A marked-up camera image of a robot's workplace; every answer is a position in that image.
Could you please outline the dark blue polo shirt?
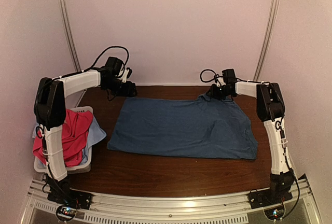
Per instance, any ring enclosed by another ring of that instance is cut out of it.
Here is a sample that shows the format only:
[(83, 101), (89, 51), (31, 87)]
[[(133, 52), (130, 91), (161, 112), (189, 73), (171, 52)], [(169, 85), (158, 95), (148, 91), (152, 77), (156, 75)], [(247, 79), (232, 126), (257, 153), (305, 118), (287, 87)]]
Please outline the dark blue polo shirt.
[(251, 121), (232, 99), (127, 98), (107, 149), (153, 156), (255, 160)]

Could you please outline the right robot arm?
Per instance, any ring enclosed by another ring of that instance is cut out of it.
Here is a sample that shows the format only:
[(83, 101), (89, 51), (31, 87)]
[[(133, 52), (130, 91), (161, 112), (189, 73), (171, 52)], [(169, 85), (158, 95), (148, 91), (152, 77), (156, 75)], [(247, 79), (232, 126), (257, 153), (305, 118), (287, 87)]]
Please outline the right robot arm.
[(266, 192), (266, 200), (277, 204), (287, 198), (291, 186), (296, 181), (288, 152), (288, 141), (285, 134), (285, 104), (278, 83), (268, 81), (243, 80), (235, 75), (233, 69), (223, 70), (219, 75), (212, 69), (213, 82), (208, 95), (214, 99), (224, 100), (238, 95), (256, 99), (258, 118), (266, 129), (270, 152), (271, 174), (270, 188)]

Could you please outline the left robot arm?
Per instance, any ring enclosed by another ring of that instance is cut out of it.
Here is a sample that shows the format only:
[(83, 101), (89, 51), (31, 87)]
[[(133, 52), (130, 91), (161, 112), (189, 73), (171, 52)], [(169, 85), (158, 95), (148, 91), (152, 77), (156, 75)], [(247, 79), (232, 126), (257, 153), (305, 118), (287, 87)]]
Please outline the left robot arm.
[(65, 99), (79, 91), (99, 87), (113, 97), (134, 97), (135, 83), (129, 81), (132, 69), (116, 57), (109, 57), (102, 67), (59, 76), (42, 78), (39, 82), (34, 105), (38, 123), (36, 135), (41, 138), (42, 155), (46, 160), (47, 183), (51, 193), (63, 205), (70, 205), (75, 195), (67, 182), (62, 129), (66, 118)]

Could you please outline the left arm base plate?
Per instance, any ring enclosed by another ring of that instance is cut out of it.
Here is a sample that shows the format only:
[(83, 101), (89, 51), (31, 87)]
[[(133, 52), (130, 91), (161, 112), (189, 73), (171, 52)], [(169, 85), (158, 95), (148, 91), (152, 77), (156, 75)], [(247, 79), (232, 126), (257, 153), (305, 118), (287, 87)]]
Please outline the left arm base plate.
[(89, 210), (92, 194), (71, 189), (69, 197), (65, 197), (56, 192), (50, 192), (48, 193), (47, 199), (51, 202), (69, 206), (71, 208)]

